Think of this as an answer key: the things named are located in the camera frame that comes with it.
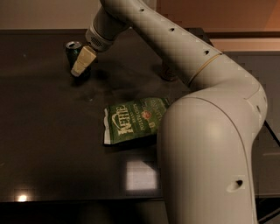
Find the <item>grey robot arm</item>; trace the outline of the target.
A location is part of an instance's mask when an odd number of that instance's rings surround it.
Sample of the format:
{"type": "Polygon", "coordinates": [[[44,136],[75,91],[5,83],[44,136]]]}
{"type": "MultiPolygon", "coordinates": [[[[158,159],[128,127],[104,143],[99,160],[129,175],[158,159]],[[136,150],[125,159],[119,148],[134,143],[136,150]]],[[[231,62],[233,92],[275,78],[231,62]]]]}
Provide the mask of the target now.
{"type": "Polygon", "coordinates": [[[192,91],[168,108],[157,134],[169,223],[258,224],[251,152],[268,110],[260,82],[143,0],[100,2],[74,75],[131,27],[192,91]]]}

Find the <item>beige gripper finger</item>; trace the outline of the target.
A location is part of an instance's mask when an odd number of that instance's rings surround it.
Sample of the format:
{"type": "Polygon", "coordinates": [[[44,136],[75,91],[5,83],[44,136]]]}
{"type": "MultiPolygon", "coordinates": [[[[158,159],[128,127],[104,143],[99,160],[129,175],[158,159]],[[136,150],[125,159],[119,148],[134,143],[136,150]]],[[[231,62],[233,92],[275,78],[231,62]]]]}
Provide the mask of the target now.
{"type": "Polygon", "coordinates": [[[83,46],[77,60],[73,64],[71,74],[74,77],[81,76],[96,59],[97,55],[95,50],[91,46],[83,46]]]}

